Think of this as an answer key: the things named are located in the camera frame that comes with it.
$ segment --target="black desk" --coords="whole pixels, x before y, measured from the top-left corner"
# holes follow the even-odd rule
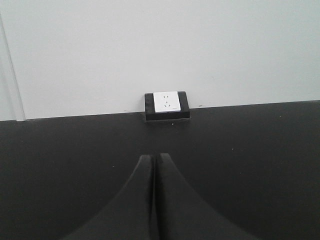
[[[320,101],[0,122],[0,239],[58,239],[170,153],[214,209],[262,239],[320,237]]]

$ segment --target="electrical outlet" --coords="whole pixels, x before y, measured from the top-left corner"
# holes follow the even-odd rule
[[[154,92],[153,100],[156,113],[179,112],[181,110],[177,91]]]

